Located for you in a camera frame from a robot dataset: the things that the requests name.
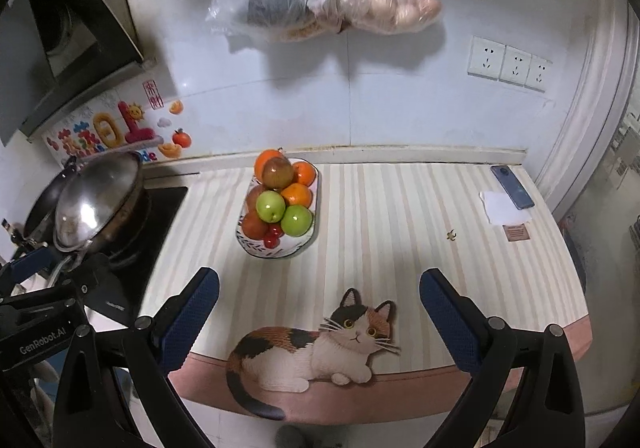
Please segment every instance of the pot lid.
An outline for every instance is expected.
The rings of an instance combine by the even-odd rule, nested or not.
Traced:
[[[104,154],[89,161],[60,194],[56,206],[54,242],[73,251],[103,229],[133,190],[140,156]]]

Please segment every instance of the smartphone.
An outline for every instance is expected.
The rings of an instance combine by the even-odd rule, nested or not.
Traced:
[[[524,186],[520,184],[518,178],[505,164],[499,164],[497,166],[492,166],[491,171],[494,173],[500,184],[504,188],[504,191],[507,192],[513,204],[516,205],[516,208],[519,210],[524,210],[525,208],[531,208],[535,206],[533,200],[530,195],[524,189]]]

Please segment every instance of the green apple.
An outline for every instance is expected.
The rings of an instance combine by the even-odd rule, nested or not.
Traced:
[[[313,213],[303,205],[294,204],[289,206],[284,212],[284,217],[280,221],[282,231],[289,237],[301,237],[308,232],[311,223],[314,221]]]
[[[255,201],[255,210],[258,212],[258,216],[269,224],[278,222],[284,215],[286,207],[282,195],[272,190],[262,192]]]

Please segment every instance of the countertop edge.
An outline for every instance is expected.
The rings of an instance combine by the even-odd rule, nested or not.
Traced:
[[[577,361],[589,349],[593,338],[589,315],[569,324],[564,331]],[[226,386],[225,364],[224,360],[191,352],[182,368],[172,372],[169,379],[182,398],[248,415]],[[505,391],[517,386],[521,373],[521,368],[511,371]],[[327,381],[315,381],[308,391],[297,396],[265,392],[256,386],[248,390],[256,398],[281,407],[288,421],[324,425],[365,424],[448,412],[468,382],[468,374],[449,365],[376,375],[372,383],[348,385],[348,392]]]
[[[522,164],[525,150],[514,148],[488,148],[474,146],[428,145],[361,145],[327,146],[287,150],[289,157],[305,159],[313,164],[353,163],[468,163],[468,164]],[[145,179],[188,175],[227,168],[252,167],[256,152],[209,155],[149,163],[143,172]]]

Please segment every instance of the orange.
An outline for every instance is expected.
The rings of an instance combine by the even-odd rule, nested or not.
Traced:
[[[279,150],[274,150],[273,148],[270,148],[262,152],[258,156],[258,159],[255,160],[254,174],[255,174],[255,178],[258,181],[262,182],[262,170],[264,170],[264,164],[268,160],[270,160],[272,157],[284,157],[284,155],[282,155],[282,152],[280,152]]]
[[[309,208],[309,206],[311,206],[311,201],[314,199],[314,195],[311,193],[311,190],[300,183],[290,184],[280,192],[280,195],[282,195],[287,205],[293,206],[295,204],[300,204],[305,208]]]
[[[294,180],[296,183],[303,184],[305,186],[311,186],[311,183],[316,179],[316,169],[311,163],[306,161],[298,161],[293,164]]]

